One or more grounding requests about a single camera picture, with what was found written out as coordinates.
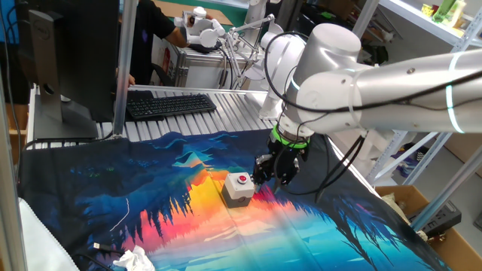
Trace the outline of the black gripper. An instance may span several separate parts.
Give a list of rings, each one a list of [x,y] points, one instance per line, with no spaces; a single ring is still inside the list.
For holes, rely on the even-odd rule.
[[[284,138],[269,137],[267,147],[268,154],[255,158],[252,181],[255,184],[255,191],[259,192],[265,182],[274,178],[275,183],[271,191],[277,193],[280,188],[285,190],[299,173],[298,157],[301,157],[303,161],[307,160],[310,140],[300,138],[289,141]]]

